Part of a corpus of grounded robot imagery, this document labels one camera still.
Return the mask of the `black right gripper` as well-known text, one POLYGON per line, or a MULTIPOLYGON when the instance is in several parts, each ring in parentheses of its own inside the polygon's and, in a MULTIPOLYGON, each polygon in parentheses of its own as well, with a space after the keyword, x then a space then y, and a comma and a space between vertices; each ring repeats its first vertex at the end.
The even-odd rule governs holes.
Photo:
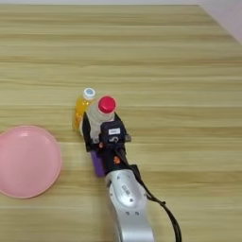
MULTIPOLYGON (((130 142, 131 136, 128 134, 123 121, 117 113, 114 114, 114 121, 121 131, 122 140, 124 142, 130 142)), ((94 143, 90 135, 91 125, 87 113, 83 114, 81 131, 86 151, 95 152, 95 173, 97 176, 107 176, 112 171, 129 168, 124 144, 105 147, 102 143, 94 143)))

